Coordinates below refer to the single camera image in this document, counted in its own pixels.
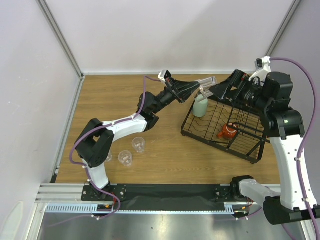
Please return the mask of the large clear faceted glass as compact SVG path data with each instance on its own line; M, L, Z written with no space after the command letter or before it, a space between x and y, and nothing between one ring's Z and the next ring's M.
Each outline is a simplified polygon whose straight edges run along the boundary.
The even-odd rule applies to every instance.
M194 92L194 99L197 102L203 101L208 97L212 96L213 93L210 91L210 88L217 84L215 76L211 76L205 79L198 79L196 82L199 83L198 89Z

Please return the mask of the green plastic cup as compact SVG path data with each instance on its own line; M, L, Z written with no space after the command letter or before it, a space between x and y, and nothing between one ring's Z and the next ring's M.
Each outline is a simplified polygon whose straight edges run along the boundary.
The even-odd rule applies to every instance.
M208 108L208 99L198 91L194 96L192 114L198 118L204 117Z

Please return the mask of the orange black mug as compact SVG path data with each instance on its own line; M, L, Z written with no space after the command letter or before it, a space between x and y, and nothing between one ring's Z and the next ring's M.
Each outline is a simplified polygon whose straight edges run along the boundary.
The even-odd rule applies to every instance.
M226 123L223 125L222 130L217 134L219 139L231 140L238 132L238 125L236 123Z

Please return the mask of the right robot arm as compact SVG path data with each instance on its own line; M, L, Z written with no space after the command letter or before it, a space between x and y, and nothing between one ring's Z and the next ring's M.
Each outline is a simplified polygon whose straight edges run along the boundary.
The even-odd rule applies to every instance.
M248 76L236 69L209 90L220 100L237 101L256 110L276 155L280 192L245 175L232 179L231 197L235 201L246 197L253 200L262 207L272 225L318 219L320 206L307 179L302 145L307 135L303 118L289 106L293 90L291 77L281 72Z

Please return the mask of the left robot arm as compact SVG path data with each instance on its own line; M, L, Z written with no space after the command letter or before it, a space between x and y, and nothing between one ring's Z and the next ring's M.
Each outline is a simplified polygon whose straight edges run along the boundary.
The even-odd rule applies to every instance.
M106 122L93 118L75 142L72 150L81 158L79 164L84 167L92 194L98 200L105 200L111 194L104 162L113 142L151 130L159 120L158 112L174 101L184 103L200 87L198 81L179 81L172 77L167 77L164 83L158 95L143 91L137 112L128 117Z

